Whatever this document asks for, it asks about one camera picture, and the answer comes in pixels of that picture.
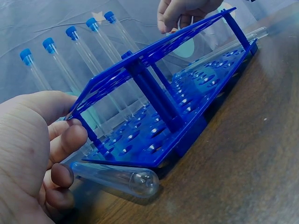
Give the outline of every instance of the capped test tube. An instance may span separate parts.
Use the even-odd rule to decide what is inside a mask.
[[[92,17],[89,20],[87,20],[86,25],[93,32],[93,35],[94,35],[95,39],[98,41],[98,43],[101,45],[101,47],[103,48],[103,50],[106,52],[106,54],[108,55],[111,63],[112,64],[118,63],[121,60],[121,55],[118,53],[118,51],[116,50],[116,48],[114,47],[114,45],[111,43],[111,41],[109,40],[109,38],[107,37],[107,35],[103,32],[103,30],[100,29],[100,26],[97,23],[97,21],[95,20],[95,18]],[[127,85],[128,88],[131,91],[133,91],[136,96],[139,95],[139,93],[137,92],[137,90],[139,90],[139,92],[141,94],[143,94],[142,91],[139,89],[139,87],[134,82],[133,83],[135,85],[133,85],[133,83],[131,83],[131,82],[132,82],[132,80],[128,80],[123,85]],[[137,97],[137,100],[140,102],[140,104],[143,107],[145,107],[145,104],[142,103],[142,100],[139,97]]]
[[[49,82],[46,80],[45,75],[35,65],[33,56],[29,49],[24,49],[20,53],[20,58],[25,63],[25,65],[27,65],[30,68],[34,77],[34,82],[39,91],[53,90]],[[82,154],[88,155],[93,151],[93,149],[89,144],[86,143],[83,147],[81,147],[80,151],[82,152]]]
[[[107,12],[104,15],[105,19],[110,22],[110,24],[113,25],[113,27],[115,28],[117,34],[121,37],[123,44],[128,48],[128,50],[131,50],[133,53],[139,51],[140,49],[138,48],[138,46],[136,45],[136,43],[134,42],[134,40],[131,38],[131,36],[127,33],[126,29],[123,27],[123,25],[121,24],[121,22],[119,22],[119,20],[115,17],[113,12]],[[165,86],[163,86],[160,78],[158,77],[157,73],[152,69],[152,67],[148,67],[149,72],[152,74],[152,76],[155,78],[155,80],[159,83],[159,85],[161,86],[161,88],[164,89],[164,87],[168,84],[168,81],[165,78]]]
[[[159,189],[158,176],[146,168],[74,162],[71,164],[71,169],[75,174],[85,179],[136,197],[151,197]]]
[[[86,65],[88,66],[90,71],[92,72],[92,74],[94,76],[96,76],[100,72],[102,72],[103,69],[102,69],[101,65],[99,64],[99,62],[97,61],[95,56],[92,54],[92,52],[90,51],[88,46],[85,44],[85,42],[81,38],[79,38],[76,28],[74,26],[69,27],[69,28],[67,28],[67,30],[65,32],[75,43],[75,47],[76,47],[78,53],[80,54],[80,56],[82,57],[82,59],[84,60],[84,62],[86,63]],[[118,105],[117,101],[111,96],[111,94],[108,94],[108,97],[112,101],[113,105],[116,107],[117,111],[122,115],[122,117],[125,120],[128,120],[127,115],[123,113],[123,111],[120,108],[120,106]],[[129,109],[127,107],[123,97],[121,95],[119,95],[118,97],[124,103],[124,106],[126,106],[125,109]],[[130,112],[129,116],[134,116],[134,114],[131,111],[129,111],[129,112]]]
[[[55,63],[61,70],[61,75],[63,76],[66,83],[70,86],[70,89],[72,91],[72,94],[75,96],[79,96],[80,93],[84,89],[84,85],[81,84],[78,79],[76,78],[75,74],[71,70],[71,68],[68,66],[67,62],[64,60],[62,55],[58,52],[55,43],[52,38],[47,38],[43,41],[43,46],[47,50],[48,53],[53,57]],[[103,130],[103,127],[101,123],[104,121],[104,119],[101,117],[100,113],[96,113],[93,107],[89,108],[86,113],[82,113],[83,118],[86,118],[87,123],[93,123],[95,124],[99,130],[105,135],[107,133],[107,130]]]

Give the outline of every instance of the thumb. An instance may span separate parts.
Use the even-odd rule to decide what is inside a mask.
[[[163,19],[166,26],[166,33],[177,26],[178,18],[186,11],[185,3],[181,0],[172,0],[166,8]]]
[[[41,91],[14,98],[20,104],[41,115],[47,125],[67,115],[76,99],[76,96],[60,91]]]

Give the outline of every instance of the blue plastic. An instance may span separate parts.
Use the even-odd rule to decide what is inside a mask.
[[[114,16],[114,13],[113,12],[106,12],[105,14],[104,14],[104,17],[105,17],[105,19],[108,21],[108,22],[110,22],[110,23],[115,23],[116,22],[116,18],[115,18],[115,16]]]
[[[53,54],[55,52],[55,49],[52,47],[54,45],[54,41],[51,37],[45,39],[43,41],[43,47],[50,53]]]
[[[88,136],[98,151],[84,158],[85,161],[110,165],[157,167],[170,152],[183,156],[207,126],[205,110],[231,80],[244,59],[252,57],[256,40],[244,40],[241,29],[229,15],[232,8],[199,21],[171,34],[164,39],[132,54],[92,78],[65,119],[78,118],[80,113],[101,100],[115,88],[133,78],[150,104],[140,109],[129,121],[117,127],[101,144],[87,127]],[[173,76],[171,84],[163,91],[147,67],[193,38],[200,31],[225,18],[242,46],[215,56],[208,63],[198,60]]]
[[[77,40],[78,37],[75,34],[77,29],[74,26],[68,27],[65,31],[66,35],[68,35],[73,41]]]
[[[98,23],[95,20],[95,18],[92,17],[86,21],[86,26],[88,26],[88,28],[90,28],[92,31],[95,31],[96,29],[94,28],[93,24],[95,24],[97,26],[97,28],[99,28]]]
[[[25,65],[30,65],[31,64],[31,60],[28,59],[28,56],[31,55],[31,51],[30,49],[24,49],[23,51],[21,51],[20,53],[20,57],[21,60],[25,63]]]

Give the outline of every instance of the gray fabric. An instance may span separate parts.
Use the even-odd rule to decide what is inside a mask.
[[[236,20],[241,27],[246,27],[294,1],[257,0],[250,3],[244,0],[225,0],[232,6],[238,7]],[[54,89],[69,91],[67,84],[60,77],[60,70],[42,47],[42,41],[47,37],[54,39],[57,48],[71,68],[80,74],[80,81],[87,83],[92,77],[90,71],[79,58],[70,38],[65,35],[65,30],[71,24],[76,24],[79,35],[101,61],[102,66],[107,68],[109,66],[107,57],[104,56],[103,50],[85,25],[85,21],[92,17],[91,12],[113,11],[141,48],[163,38],[164,35],[159,33],[156,26],[158,2],[159,0],[2,0],[0,2],[0,68],[2,73],[0,102],[19,94],[37,91],[29,70],[19,57],[19,53],[24,48],[31,49],[35,63]],[[102,28],[117,49],[124,53],[127,49],[121,44],[112,27],[103,22]],[[182,58],[172,53],[165,58],[166,67],[164,64],[161,69],[174,73],[189,62],[217,48],[231,34],[228,26],[223,21],[219,21],[214,27],[194,38],[195,51],[191,57]]]

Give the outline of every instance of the clear plastic tube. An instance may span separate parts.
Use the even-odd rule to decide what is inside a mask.
[[[34,82],[35,82],[38,90],[39,91],[53,90],[51,88],[49,82],[46,80],[45,75],[35,65],[31,51],[29,49],[24,49],[20,53],[20,57],[21,57],[22,61],[25,63],[25,65],[27,65],[30,68],[30,70],[34,76]]]
[[[61,75],[63,76],[66,83],[70,86],[72,93],[76,96],[79,96],[79,94],[83,91],[85,86],[80,82],[78,82],[78,79],[76,78],[75,74],[73,73],[71,68],[68,66],[67,62],[64,60],[64,58],[59,54],[58,50],[56,49],[53,39],[47,38],[46,40],[44,40],[43,46],[53,57],[55,63],[61,70]],[[103,122],[105,121],[105,119],[101,116],[100,113],[96,113],[93,107],[87,109],[86,112],[83,112],[82,116],[86,119],[87,123],[90,124],[92,122],[99,128],[99,130],[104,135],[106,134],[107,131],[104,130],[101,125],[101,121]]]
[[[134,42],[134,40],[131,38],[131,36],[127,33],[126,29],[123,27],[123,25],[121,24],[121,22],[119,22],[119,20],[115,17],[115,15],[113,14],[113,12],[107,12],[104,15],[105,19],[107,21],[110,22],[110,24],[113,25],[113,27],[115,28],[115,30],[117,31],[117,33],[120,35],[122,42],[125,46],[127,46],[127,48],[129,50],[131,50],[132,52],[137,52],[140,49],[138,48],[138,46],[136,45],[136,43]],[[149,72],[152,74],[152,76],[155,78],[155,80],[159,83],[159,85],[161,86],[161,88],[165,89],[164,85],[162,84],[162,82],[160,81],[159,77],[157,76],[157,74],[155,73],[155,71],[152,69],[152,67],[148,67]]]
[[[159,189],[158,176],[152,170],[145,168],[74,162],[71,164],[71,169],[85,179],[136,197],[151,197]]]
[[[103,71],[102,67],[100,66],[99,62],[95,58],[95,56],[92,54],[88,46],[84,43],[82,39],[79,38],[76,28],[75,27],[69,27],[66,30],[66,34],[75,42],[75,47],[78,51],[78,53],[81,55],[82,59],[90,69],[90,71],[93,73],[94,76],[98,75],[101,71]],[[125,113],[122,112],[122,109],[117,104],[117,101],[111,96],[111,94],[108,94],[108,97],[112,101],[113,105],[116,107],[117,111],[124,117],[125,120],[128,120],[128,117],[125,115]],[[123,104],[126,106],[125,109],[128,109],[130,112],[130,116],[134,116],[133,112],[130,111],[127,104],[125,103],[125,100],[123,99],[123,96],[119,95],[120,100],[123,102]]]
[[[269,31],[266,27],[261,27],[259,29],[256,29],[248,34],[246,34],[246,38],[247,40],[250,42],[254,39],[261,39],[265,36],[267,36],[269,34]],[[192,69],[200,64],[203,64],[207,61],[209,61],[210,59],[212,59],[213,57],[217,56],[217,55],[221,55],[227,51],[229,51],[232,48],[236,48],[237,46],[240,46],[241,43],[238,40],[232,41],[214,51],[212,51],[211,53],[203,56],[202,58],[200,58],[196,63],[192,64],[191,66],[188,67],[188,69]]]
[[[96,20],[94,18],[90,18],[86,22],[86,25],[93,31],[95,39],[98,41],[98,43],[101,45],[103,50],[106,52],[111,63],[112,64],[118,63],[121,60],[121,55],[118,53],[116,48],[113,46],[113,44],[111,43],[111,41],[109,40],[107,35],[99,28],[99,25],[96,22]],[[139,87],[136,84],[133,85],[130,81],[131,80],[127,81],[123,85],[127,85],[128,88],[130,88],[131,91],[134,92],[135,96],[137,96],[137,100],[141,104],[141,106],[145,107],[146,105],[144,103],[142,103],[142,99],[138,97],[138,95],[139,95],[138,92],[140,92],[141,94],[143,94],[143,93],[141,92],[141,90],[139,89]]]

